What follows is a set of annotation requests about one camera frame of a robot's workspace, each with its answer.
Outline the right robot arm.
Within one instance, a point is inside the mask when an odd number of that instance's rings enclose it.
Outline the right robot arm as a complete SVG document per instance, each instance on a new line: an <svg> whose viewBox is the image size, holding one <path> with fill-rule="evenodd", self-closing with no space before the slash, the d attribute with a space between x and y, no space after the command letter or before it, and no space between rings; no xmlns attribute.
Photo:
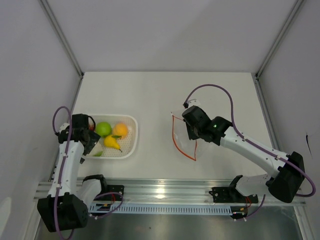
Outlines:
<svg viewBox="0 0 320 240"><path fill-rule="evenodd" d="M271 195L284 203L291 203L305 177L302 156L260 145L236 132L234 125L223 117L210 119L198 106L193 105L182 113L190 140L202 139L207 143L230 149L266 173L255 176L236 176L229 185L228 196L239 202L250 195Z"/></svg>

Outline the clear zip top bag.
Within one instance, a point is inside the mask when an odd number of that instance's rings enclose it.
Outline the clear zip top bag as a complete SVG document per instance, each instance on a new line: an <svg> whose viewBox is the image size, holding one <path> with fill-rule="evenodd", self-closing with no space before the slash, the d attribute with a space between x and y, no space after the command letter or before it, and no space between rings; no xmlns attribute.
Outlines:
<svg viewBox="0 0 320 240"><path fill-rule="evenodd" d="M189 139L186 122L182 117L183 110L171 112L171 137L174 147L184 157L196 162L208 149L208 144L202 139Z"/></svg>

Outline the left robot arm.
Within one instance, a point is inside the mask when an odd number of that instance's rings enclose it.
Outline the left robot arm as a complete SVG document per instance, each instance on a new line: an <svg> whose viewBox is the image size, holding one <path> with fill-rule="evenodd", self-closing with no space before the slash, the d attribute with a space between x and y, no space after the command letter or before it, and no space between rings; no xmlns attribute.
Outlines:
<svg viewBox="0 0 320 240"><path fill-rule="evenodd" d="M92 119L86 114L74 114L71 126L57 133L56 174L47 197L37 202L41 219L51 233L84 228L94 199L103 200L108 196L109 188L102 174L86 176L77 190L78 171L84 157L91 155L95 147L101 147L101 137L90 129Z"/></svg>

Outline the white cauliflower with leaves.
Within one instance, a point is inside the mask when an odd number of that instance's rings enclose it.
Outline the white cauliflower with leaves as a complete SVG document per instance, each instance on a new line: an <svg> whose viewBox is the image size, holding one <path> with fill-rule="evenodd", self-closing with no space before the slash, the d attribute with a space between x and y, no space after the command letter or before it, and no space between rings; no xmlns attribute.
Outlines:
<svg viewBox="0 0 320 240"><path fill-rule="evenodd" d="M86 157L100 157L104 151L103 146L100 142L97 142L95 146L90 150L88 154L86 154Z"/></svg>

